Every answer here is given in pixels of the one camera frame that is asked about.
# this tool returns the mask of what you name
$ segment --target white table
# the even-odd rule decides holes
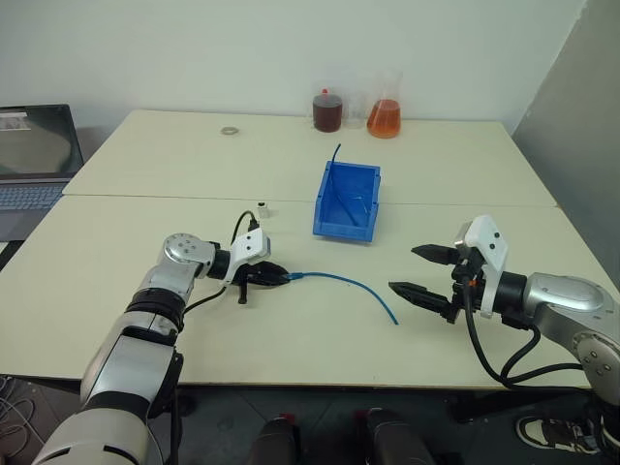
[[[69,196],[57,204],[0,273],[3,298],[0,372],[80,378],[124,311],[163,239],[186,232],[230,240],[250,201]],[[393,325],[376,300],[344,283],[304,278],[277,289],[250,289],[247,305],[232,289],[194,310],[178,345],[185,383],[495,387],[482,370],[461,317],[457,325],[392,293],[388,281],[408,280],[450,291],[450,268],[424,261],[410,248],[450,244],[460,225],[490,213],[511,252],[508,269],[566,273],[612,284],[561,210],[554,207],[477,207],[383,204],[370,245],[311,234],[311,202],[274,201],[262,221],[271,260],[289,271],[326,271],[375,289],[398,318]],[[200,280],[193,299],[217,282]],[[526,331],[477,318],[489,358],[499,369],[528,338]],[[37,341],[23,344],[23,341]],[[520,369],[572,361],[543,340]],[[563,372],[541,384],[587,386]]]
[[[381,167],[383,204],[555,205],[498,122],[403,121],[385,140],[324,134],[302,117],[148,110],[127,117],[65,194],[313,202],[338,142],[339,161]]]

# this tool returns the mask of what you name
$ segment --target sneaker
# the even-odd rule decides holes
[[[520,418],[516,434],[528,446],[538,449],[557,449],[568,452],[599,453],[594,436],[586,435],[581,426],[571,421],[547,418]]]

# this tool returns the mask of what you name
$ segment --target orange liquid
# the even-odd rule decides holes
[[[368,132],[375,138],[390,139],[400,132],[400,105],[395,100],[379,100],[372,108],[368,122]]]

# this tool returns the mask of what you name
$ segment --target blue plastic bin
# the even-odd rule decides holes
[[[316,235],[372,241],[379,210],[381,169],[327,162],[314,207]]]

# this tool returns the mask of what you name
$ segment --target laptop screen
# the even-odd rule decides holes
[[[82,165],[69,106],[0,108],[0,180],[70,178]]]

